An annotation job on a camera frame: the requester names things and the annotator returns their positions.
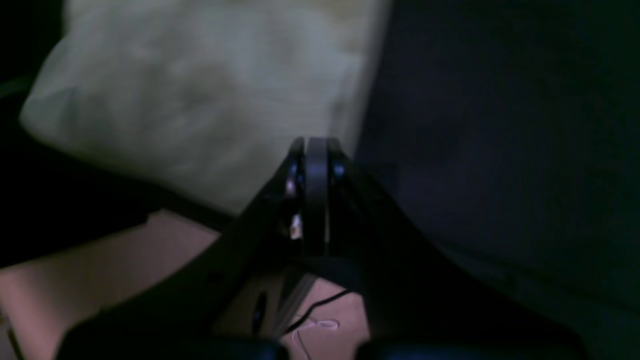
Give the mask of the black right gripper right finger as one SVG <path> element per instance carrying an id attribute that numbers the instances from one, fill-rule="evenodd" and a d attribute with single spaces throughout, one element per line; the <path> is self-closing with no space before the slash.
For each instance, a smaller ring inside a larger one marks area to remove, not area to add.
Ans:
<path id="1" fill-rule="evenodd" d="M 586 360 L 578 335 L 483 284 L 334 138 L 316 139 L 316 246 L 346 262 L 370 339 L 357 360 Z"/>

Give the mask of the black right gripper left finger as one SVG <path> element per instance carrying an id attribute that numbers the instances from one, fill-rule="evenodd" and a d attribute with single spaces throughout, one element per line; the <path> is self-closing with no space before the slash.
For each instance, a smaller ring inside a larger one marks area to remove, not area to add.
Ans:
<path id="1" fill-rule="evenodd" d="M 57 360 L 288 360 L 279 305 L 318 254 L 318 140 L 295 139 L 250 204 L 194 260 L 69 330 Z"/>

